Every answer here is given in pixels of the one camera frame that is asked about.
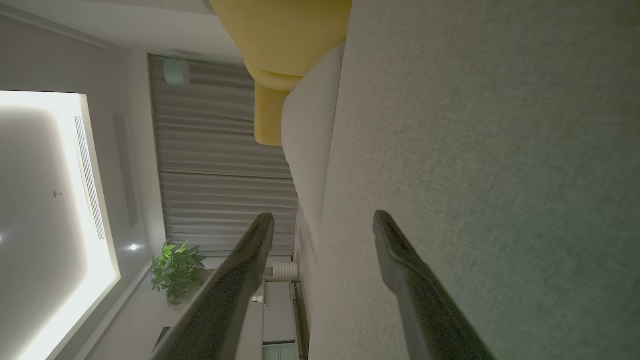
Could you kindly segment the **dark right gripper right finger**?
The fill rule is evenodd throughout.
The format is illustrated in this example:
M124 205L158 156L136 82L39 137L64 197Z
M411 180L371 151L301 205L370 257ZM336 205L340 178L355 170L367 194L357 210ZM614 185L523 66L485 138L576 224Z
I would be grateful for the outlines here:
M393 217L377 210L372 227L382 280L397 298L410 359L493 359L470 321Z

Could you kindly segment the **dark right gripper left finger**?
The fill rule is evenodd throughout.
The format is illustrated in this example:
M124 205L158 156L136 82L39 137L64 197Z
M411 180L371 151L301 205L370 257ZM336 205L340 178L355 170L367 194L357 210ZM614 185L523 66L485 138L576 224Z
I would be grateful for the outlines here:
M233 360L250 300L262 286L275 219L259 214L151 353L153 360Z

